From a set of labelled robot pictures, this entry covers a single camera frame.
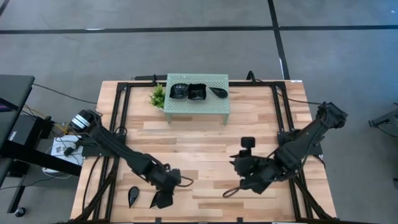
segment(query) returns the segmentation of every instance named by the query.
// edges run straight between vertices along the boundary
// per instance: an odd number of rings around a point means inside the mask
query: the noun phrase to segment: black desk
[[[23,180],[30,164],[36,164],[66,174],[80,175],[81,166],[11,141],[10,133],[32,89],[35,78],[23,75],[0,75],[0,98],[10,103],[12,111],[0,112],[0,187],[9,174],[21,177],[8,212],[14,213],[22,197]]]

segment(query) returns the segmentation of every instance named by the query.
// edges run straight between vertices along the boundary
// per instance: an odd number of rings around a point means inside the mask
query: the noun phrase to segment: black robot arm
[[[272,182],[295,177],[297,171],[302,169],[311,148],[320,143],[329,129],[343,127],[346,117],[347,114],[333,103],[324,102],[318,107],[316,119],[301,131],[296,131],[289,142],[279,146],[273,152],[273,158],[270,158],[272,154],[268,157],[252,156],[254,138],[243,137],[241,144],[246,149],[231,156],[235,158],[231,162],[235,171],[242,177],[240,185],[223,196],[229,197],[239,189],[251,189],[261,194]]]
[[[94,111],[80,111],[72,119],[71,126],[78,133],[85,133],[82,134],[83,139],[96,142],[103,149],[112,151],[125,159],[133,173],[154,185],[157,189],[154,202],[159,208],[173,204],[174,188],[181,183],[179,169],[170,169],[170,165],[163,165],[151,155],[133,151],[121,143],[114,133],[102,125],[101,117]]]

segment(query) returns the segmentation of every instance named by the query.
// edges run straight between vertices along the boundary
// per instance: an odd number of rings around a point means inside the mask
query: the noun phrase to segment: wooden table
[[[103,124],[109,126],[117,82],[103,82],[97,110],[103,113]],[[301,82],[286,81],[289,98],[307,100]],[[271,88],[230,87],[231,114],[224,126],[220,116],[174,116],[168,124],[160,110],[149,104],[153,88],[131,89],[126,127],[127,145],[134,150],[150,153],[182,174],[195,179],[188,188],[177,187],[171,207],[149,208],[155,187],[135,176],[121,159],[113,202],[112,222],[154,222],[161,217],[165,222],[235,222],[236,217],[244,221],[294,221],[289,183],[273,183],[262,195],[251,190],[241,190],[231,198],[222,193],[238,186],[239,177],[228,162],[229,156],[240,149],[242,136],[256,137],[253,153],[266,156],[277,147],[278,132]],[[283,101],[280,105],[285,118]],[[119,105],[118,120],[123,100]],[[294,125],[303,128],[312,117],[308,105],[290,101]],[[83,192],[88,174],[95,158],[84,161],[71,218],[81,213]],[[94,196],[100,178],[102,159],[97,163],[88,187],[86,204]],[[309,157],[304,167],[309,191],[331,216],[335,209],[323,165]],[[132,186],[141,190],[138,201],[132,208],[127,202],[127,192]],[[298,199],[302,216],[305,217],[302,196]],[[99,217],[104,217],[106,192]]]

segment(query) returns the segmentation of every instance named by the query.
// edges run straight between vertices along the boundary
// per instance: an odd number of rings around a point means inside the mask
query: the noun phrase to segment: black metal frame
[[[161,82],[157,82],[158,79],[157,79],[156,75],[153,75],[153,76],[147,77],[147,78],[151,78],[152,81],[145,82],[145,83],[127,83],[127,82],[126,83],[124,83],[124,82],[118,83],[118,86],[116,89],[115,101],[114,101],[114,108],[113,108],[112,117],[111,117],[111,124],[109,127],[110,131],[114,131],[114,129],[115,129],[116,116],[118,113],[118,107],[119,107],[122,91],[125,91],[126,93],[124,96],[123,108],[122,108],[122,112],[121,112],[121,122],[120,122],[121,129],[126,124],[127,107],[129,105],[131,88],[133,88],[133,87],[152,87],[152,86],[156,86],[158,84],[160,84],[162,86],[166,86],[165,80],[162,80]],[[280,103],[279,103],[279,96],[277,94],[277,89],[279,88],[281,90],[282,98],[284,101],[284,108],[285,108],[286,116],[287,116],[287,121],[289,124],[289,129],[290,129],[290,131],[293,131],[294,125],[293,125],[292,114],[290,111],[290,105],[289,105],[289,102],[287,99],[287,90],[286,90],[285,82],[283,82],[283,81],[257,82],[252,71],[250,71],[248,73],[246,80],[250,80],[250,82],[248,82],[248,81],[229,82],[229,86],[268,86],[268,87],[270,87],[272,90],[272,97],[274,99],[275,112],[276,112],[277,122],[278,122],[278,127],[279,127],[278,134],[285,132],[282,112],[281,112]],[[106,178],[106,171],[108,170],[108,163],[109,163],[108,161],[109,161],[109,157],[105,157],[104,161],[103,161],[102,170],[101,170],[100,180],[104,180]],[[115,157],[114,162],[116,162],[118,165],[119,157]],[[301,172],[299,177],[300,177],[299,181],[300,181],[300,183],[302,183],[303,188],[307,189],[304,173]],[[108,201],[106,204],[105,219],[111,218],[111,211],[112,211],[112,206],[113,206],[115,187],[116,187],[116,178],[111,182],[111,184],[109,186],[109,195],[108,195]],[[293,179],[289,180],[289,187],[290,187],[290,193],[291,193],[291,197],[292,197],[295,219],[302,220],[301,213],[300,213],[300,207],[299,207],[299,200],[297,198],[297,192],[296,192],[295,183],[294,183]],[[305,202],[307,218],[313,218],[311,205],[307,202],[307,200],[305,200],[304,202]],[[93,215],[94,220],[99,219],[99,210],[100,210],[99,208],[100,208],[100,203],[96,206],[96,210]]]

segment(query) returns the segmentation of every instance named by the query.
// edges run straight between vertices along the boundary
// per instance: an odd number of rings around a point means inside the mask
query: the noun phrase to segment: table leg
[[[172,122],[172,115],[168,113],[165,113],[164,115],[166,116],[167,122],[170,124]]]
[[[228,123],[229,114],[224,115],[224,125]]]

